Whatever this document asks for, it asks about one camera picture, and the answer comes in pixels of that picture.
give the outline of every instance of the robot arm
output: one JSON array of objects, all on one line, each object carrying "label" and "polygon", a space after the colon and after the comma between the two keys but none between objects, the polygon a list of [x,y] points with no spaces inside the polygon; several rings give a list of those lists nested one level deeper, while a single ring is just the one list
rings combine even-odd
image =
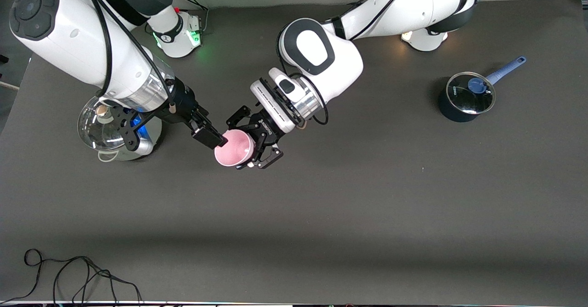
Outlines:
[{"label": "robot arm", "polygon": [[[193,91],[130,35],[140,23],[139,16],[149,18],[143,15],[146,8],[140,12],[132,10],[130,3],[102,1],[104,23],[96,10],[100,8],[92,0],[16,0],[9,12],[10,27],[25,46],[57,68],[85,83],[101,88],[107,85],[99,93],[100,100],[116,114],[120,134],[130,151],[140,148],[137,131],[153,117],[185,123],[192,137],[209,148],[223,145],[226,140],[212,126]],[[166,3],[153,6],[159,21],[164,16],[180,18],[175,11],[173,16],[167,13]],[[105,53],[104,24],[111,43],[110,56]],[[109,60],[111,69],[107,68]],[[139,123],[132,124],[137,118]]]},{"label": "robot arm", "polygon": [[[342,16],[324,23],[301,18],[288,24],[277,39],[278,56],[298,72],[286,74],[285,66],[283,70],[272,68],[269,76],[275,87],[264,79],[252,84],[250,89],[263,109],[253,114],[247,125],[238,125],[250,115],[250,109],[243,106],[227,124],[230,130],[246,133],[254,151],[244,158],[227,157],[224,152],[235,149],[229,139],[228,148],[215,149],[217,160],[238,169],[268,167],[283,155],[277,147],[282,136],[296,127],[305,127],[306,121],[322,110],[328,121],[326,104],[361,75],[363,62],[352,40],[424,30],[425,43],[430,47],[438,41],[436,48],[443,41],[443,33],[456,30],[469,20],[476,2],[361,0]],[[315,121],[326,124],[316,118]],[[262,159],[265,148],[269,147],[271,152]],[[224,161],[233,158],[240,162]]]}]

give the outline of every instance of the gray floor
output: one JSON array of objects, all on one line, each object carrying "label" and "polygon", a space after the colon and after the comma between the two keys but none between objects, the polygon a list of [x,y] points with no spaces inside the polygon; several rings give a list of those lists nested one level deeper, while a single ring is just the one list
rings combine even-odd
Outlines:
[{"label": "gray floor", "polygon": [[[8,10],[13,0],[0,0],[0,54],[9,58],[8,63],[0,64],[0,81],[10,85],[19,86],[29,59],[31,51],[14,38],[8,26]],[[4,129],[8,114],[12,108],[17,91],[0,87],[0,133]]]}]

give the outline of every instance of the pink bowl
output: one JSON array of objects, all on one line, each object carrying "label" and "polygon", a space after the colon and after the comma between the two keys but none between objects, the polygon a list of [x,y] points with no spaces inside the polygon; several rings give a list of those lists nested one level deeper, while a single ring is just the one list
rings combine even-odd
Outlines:
[{"label": "pink bowl", "polygon": [[225,167],[234,167],[253,156],[255,142],[247,133],[235,129],[225,132],[223,136],[229,141],[223,147],[215,148],[218,163]]}]

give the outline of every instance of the table surface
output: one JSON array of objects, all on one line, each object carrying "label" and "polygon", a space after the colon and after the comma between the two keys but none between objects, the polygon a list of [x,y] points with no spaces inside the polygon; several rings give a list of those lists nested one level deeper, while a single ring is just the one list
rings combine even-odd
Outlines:
[{"label": "table surface", "polygon": [[[214,10],[203,47],[166,61],[222,130],[279,65],[278,31],[343,9]],[[365,69],[329,103],[329,125],[284,137],[265,171],[219,166],[182,125],[147,158],[100,163],[76,131],[96,88],[35,56],[0,140],[0,298],[28,292],[22,256],[38,248],[88,255],[150,301],[585,306],[580,1],[481,3],[433,53],[398,36],[355,43]],[[488,114],[459,124],[435,108],[444,78],[520,55]],[[56,270],[30,299],[51,298]],[[65,299],[84,277],[64,272]],[[111,300],[106,282],[91,299]]]}]

